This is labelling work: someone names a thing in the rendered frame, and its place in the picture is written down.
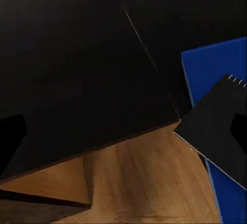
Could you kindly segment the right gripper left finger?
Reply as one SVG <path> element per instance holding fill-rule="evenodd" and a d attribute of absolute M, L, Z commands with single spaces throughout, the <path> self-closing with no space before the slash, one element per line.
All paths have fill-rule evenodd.
<path fill-rule="evenodd" d="M 27 134 L 22 114 L 0 120 L 0 175 Z"/>

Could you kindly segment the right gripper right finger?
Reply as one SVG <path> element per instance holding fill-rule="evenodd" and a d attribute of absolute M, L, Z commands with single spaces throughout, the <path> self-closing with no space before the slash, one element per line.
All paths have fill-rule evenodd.
<path fill-rule="evenodd" d="M 247 155 L 247 116 L 235 114 L 232 121 L 231 133 Z"/>

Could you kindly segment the folder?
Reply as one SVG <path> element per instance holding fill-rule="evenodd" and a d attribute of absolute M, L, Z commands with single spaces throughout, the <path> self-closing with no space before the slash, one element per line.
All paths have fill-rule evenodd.
<path fill-rule="evenodd" d="M 192 108 L 225 74 L 247 83 L 247 36 L 181 51 Z M 205 159 L 221 224 L 247 224 L 247 190 Z"/>

